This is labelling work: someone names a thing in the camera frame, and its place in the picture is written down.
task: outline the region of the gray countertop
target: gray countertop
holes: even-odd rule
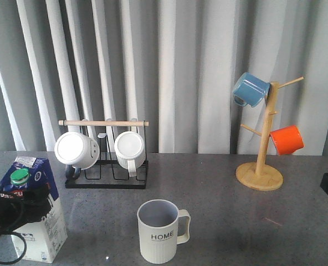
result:
[[[145,190],[67,189],[53,152],[0,151],[0,179],[16,155],[50,159],[68,229],[53,265],[153,265],[139,251],[136,211],[154,198],[192,218],[190,240],[165,265],[328,265],[326,156],[268,156],[284,184],[262,192],[235,178],[256,155],[149,154]],[[12,258],[12,243],[0,242],[0,259]]]

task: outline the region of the black cable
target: black cable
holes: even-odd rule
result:
[[[20,238],[22,240],[22,242],[24,243],[24,251],[21,253],[21,255],[17,259],[12,260],[10,262],[2,262],[0,260],[0,264],[2,264],[2,265],[11,265],[11,264],[14,264],[14,263],[20,261],[25,256],[26,249],[27,249],[26,240],[20,233],[17,233],[17,232],[5,232],[3,234],[6,235],[6,236],[9,236],[9,235],[16,236],[16,237]]]
[[[6,235],[6,236],[7,235],[13,235],[13,236],[16,236],[16,237],[20,238],[22,240],[22,242],[24,243],[24,251],[22,252],[22,254],[17,259],[12,260],[10,262],[0,261],[0,264],[11,265],[11,264],[14,264],[14,263],[20,261],[26,254],[27,245],[26,245],[25,238],[20,233],[12,232],[12,230],[14,230],[17,227],[17,224],[21,221],[21,219],[24,216],[25,205],[22,202],[22,200],[13,193],[0,191],[0,194],[5,194],[5,195],[11,196],[12,198],[10,199],[10,202],[11,203],[17,203],[17,204],[19,204],[19,207],[20,207],[19,216],[15,219],[15,221],[12,224],[10,224],[9,226],[7,226],[6,228],[0,230],[0,235]]]

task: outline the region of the upside-down mug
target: upside-down mug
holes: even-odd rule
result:
[[[269,88],[270,83],[245,72],[233,87],[234,101],[240,106],[249,104],[255,107],[266,96]]]
[[[141,135],[126,131],[121,133],[114,144],[117,161],[128,169],[130,176],[137,176],[137,168],[140,167],[145,158],[145,143]]]
[[[100,149],[94,139],[79,132],[67,132],[57,139],[54,153],[61,163],[86,170],[96,163]]]
[[[179,218],[186,217],[185,233],[178,236]],[[165,199],[153,199],[137,211],[141,255],[150,263],[161,264],[171,260],[178,244],[190,239],[190,214]]]
[[[304,147],[302,136],[295,125],[270,132],[279,155],[292,154]]]

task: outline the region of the green cap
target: green cap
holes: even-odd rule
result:
[[[11,174],[10,179],[13,185],[23,185],[29,179],[29,170],[27,168],[17,169]]]

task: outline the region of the wooden rod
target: wooden rod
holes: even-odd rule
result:
[[[244,125],[244,124],[241,124],[240,125],[241,127],[251,131],[252,133],[255,133],[257,135],[259,135],[260,137],[262,136],[262,134],[259,132],[259,131],[256,131],[255,129],[252,129],[250,126],[247,126],[247,125]]]
[[[60,126],[149,126],[148,121],[78,121],[59,120]]]
[[[262,170],[266,161],[266,153],[268,151],[270,131],[274,118],[274,116],[270,114],[275,112],[275,105],[279,93],[279,88],[280,86],[278,82],[271,82],[271,88],[269,90],[268,99],[266,101],[264,123],[262,129],[262,139],[260,141],[257,167],[255,169],[255,175],[258,177],[262,175]]]
[[[293,83],[299,82],[299,81],[301,81],[301,80],[303,80],[303,79],[304,79],[304,78],[301,76],[300,78],[297,78],[297,79],[291,80],[291,81],[289,81],[289,82],[286,82],[286,83],[280,85],[280,86],[279,86],[279,89],[282,88],[282,87],[285,87],[285,86],[287,86],[287,85],[290,85],[290,84],[293,84]]]

